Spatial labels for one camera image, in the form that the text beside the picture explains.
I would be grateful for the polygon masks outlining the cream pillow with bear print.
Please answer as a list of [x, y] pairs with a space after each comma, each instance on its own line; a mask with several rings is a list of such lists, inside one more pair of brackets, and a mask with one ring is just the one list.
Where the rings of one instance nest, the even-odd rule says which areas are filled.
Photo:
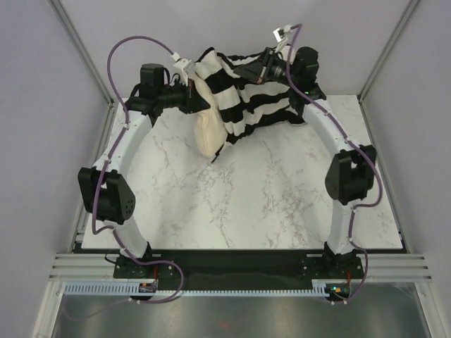
[[195, 75], [194, 84], [199, 95], [210, 105], [209, 108], [196, 113], [194, 136], [201, 155], [212, 159], [225, 144], [228, 133], [207, 83]]

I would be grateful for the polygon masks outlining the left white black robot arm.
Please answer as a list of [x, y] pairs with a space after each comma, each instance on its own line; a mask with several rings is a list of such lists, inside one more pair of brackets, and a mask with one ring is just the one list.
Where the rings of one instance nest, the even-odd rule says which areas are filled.
[[194, 63], [182, 58], [175, 69], [175, 81], [166, 82], [168, 70], [164, 66], [142, 65], [140, 82], [125, 102], [125, 117], [116, 140], [92, 167], [81, 168], [78, 173], [84, 207], [92, 216], [92, 233], [111, 231], [122, 254], [132, 258], [130, 270], [140, 278], [153, 273], [154, 261], [146, 256], [149, 242], [133, 218], [137, 202], [126, 181], [132, 160], [163, 110], [179, 108], [191, 114], [210, 107], [195, 89]]

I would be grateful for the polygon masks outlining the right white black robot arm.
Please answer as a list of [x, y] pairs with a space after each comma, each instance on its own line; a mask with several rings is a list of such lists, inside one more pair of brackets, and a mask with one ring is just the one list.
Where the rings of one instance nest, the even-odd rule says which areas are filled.
[[326, 95], [316, 81], [318, 70], [318, 51], [304, 46], [286, 59], [267, 48], [256, 60], [238, 66], [234, 72], [256, 85], [287, 85], [291, 108], [313, 128], [331, 155], [325, 186], [333, 210], [321, 266], [328, 276], [338, 277], [347, 269], [346, 259], [357, 249], [352, 241], [355, 209], [373, 187], [377, 153], [373, 146], [352, 140], [327, 107]]

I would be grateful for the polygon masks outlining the black white striped pillowcase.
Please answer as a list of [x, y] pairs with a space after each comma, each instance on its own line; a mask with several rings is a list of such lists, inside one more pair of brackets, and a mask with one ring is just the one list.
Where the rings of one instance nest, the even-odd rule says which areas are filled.
[[226, 56], [211, 47], [195, 62], [194, 75], [203, 79], [210, 88], [228, 133], [225, 144], [215, 157], [239, 139], [251, 135], [258, 127], [284, 122], [292, 125], [304, 123], [290, 105], [287, 85], [277, 82], [253, 84], [233, 72], [239, 65], [257, 60], [258, 56]]

